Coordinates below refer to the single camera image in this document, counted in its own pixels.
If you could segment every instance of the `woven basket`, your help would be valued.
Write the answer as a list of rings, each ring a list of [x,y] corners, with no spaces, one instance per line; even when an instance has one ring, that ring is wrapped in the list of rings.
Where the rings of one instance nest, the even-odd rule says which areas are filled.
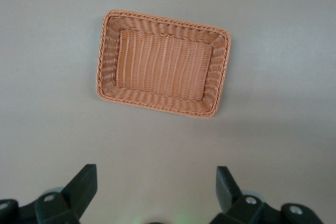
[[[97,84],[104,100],[208,118],[219,105],[230,35],[124,10],[102,24]]]

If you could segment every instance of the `metal screw head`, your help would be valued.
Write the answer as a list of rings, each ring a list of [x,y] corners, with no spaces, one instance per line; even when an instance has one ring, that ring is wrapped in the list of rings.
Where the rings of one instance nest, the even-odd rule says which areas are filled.
[[[47,201],[52,201],[54,199],[54,195],[48,195],[48,196],[46,196],[44,199],[43,199],[43,201],[44,202],[47,202]]]
[[[296,215],[301,215],[303,214],[301,208],[297,207],[297,206],[290,206],[289,207],[289,210],[293,213],[293,214],[296,214]]]
[[[247,197],[246,199],[246,202],[251,204],[251,205],[255,205],[257,203],[257,200],[253,197]]]
[[[0,210],[3,210],[3,209],[5,209],[5,208],[7,208],[8,206],[9,206],[8,203],[2,203],[2,204],[0,205]]]

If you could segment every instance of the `basket rim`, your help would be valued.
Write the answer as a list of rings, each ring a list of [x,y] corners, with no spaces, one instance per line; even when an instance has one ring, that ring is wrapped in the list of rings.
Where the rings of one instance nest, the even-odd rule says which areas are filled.
[[[165,23],[165,24],[170,24],[170,25],[175,25],[175,26],[181,26],[184,28],[212,31],[219,35],[225,36],[226,39],[228,40],[231,40],[231,35],[227,30],[216,27],[216,26],[205,25],[205,24],[200,24],[200,23],[195,23],[195,22],[188,22],[188,21],[174,19],[174,18],[166,18],[166,17],[156,16],[156,15],[149,15],[145,13],[132,12],[129,10],[113,9],[113,10],[108,11],[105,14],[104,18],[107,20],[107,23],[108,23],[111,18],[120,17],[120,16],[144,19],[144,20],[148,20],[154,23],[159,23],[159,24]]]
[[[214,102],[211,108],[209,108],[208,111],[199,111],[199,112],[183,111],[183,110],[180,110],[174,107],[167,108],[163,105],[147,104],[147,103],[142,103],[139,101],[122,100],[122,99],[114,98],[114,97],[111,97],[105,94],[102,88],[103,84],[101,80],[102,79],[102,69],[103,69],[102,60],[104,58],[104,48],[105,48],[105,37],[107,35],[107,25],[109,21],[114,17],[131,17],[131,18],[147,20],[147,21],[159,23],[159,24],[180,26],[183,28],[191,29],[191,30],[193,29],[204,30],[210,33],[215,33],[218,36],[222,36],[227,47],[226,47],[226,50],[223,56],[223,68],[222,68],[222,71],[220,72],[221,78],[219,80],[218,86],[216,87],[216,95],[215,95],[215,99],[214,99]],[[101,30],[101,42],[100,42],[100,49],[99,49],[99,59],[98,59],[98,66],[97,66],[97,79],[96,79],[97,94],[100,98],[102,98],[103,100],[107,100],[107,101],[114,101],[118,103],[135,105],[135,106],[145,107],[149,109],[156,109],[159,111],[171,112],[171,113],[176,113],[176,114],[188,115],[188,116],[193,116],[197,118],[211,117],[217,112],[219,101],[222,95],[223,85],[225,81],[225,73],[226,73],[227,63],[228,63],[228,58],[229,58],[230,45],[231,45],[230,34],[228,33],[228,31],[222,28],[218,28],[218,27],[210,26],[210,25],[203,25],[199,23],[187,22],[187,21],[182,21],[182,20],[177,20],[177,19],[172,19],[172,18],[166,18],[166,17],[161,17],[161,16],[137,13],[137,12],[127,11],[127,10],[120,10],[120,9],[110,10],[104,16],[102,30]]]

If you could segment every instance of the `gray surface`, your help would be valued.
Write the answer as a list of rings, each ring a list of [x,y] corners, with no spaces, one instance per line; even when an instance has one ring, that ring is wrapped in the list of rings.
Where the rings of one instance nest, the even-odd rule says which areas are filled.
[[[219,112],[194,119],[100,100],[103,15],[227,29]],[[98,165],[82,223],[206,224],[217,165],[279,209],[335,223],[336,0],[0,0],[0,198],[29,203]]]

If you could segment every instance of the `tan wicker basket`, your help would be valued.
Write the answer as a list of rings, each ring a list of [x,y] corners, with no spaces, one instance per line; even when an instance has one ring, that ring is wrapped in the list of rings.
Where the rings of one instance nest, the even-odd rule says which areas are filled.
[[[124,10],[102,24],[97,93],[107,101],[208,118],[219,105],[227,31]]]

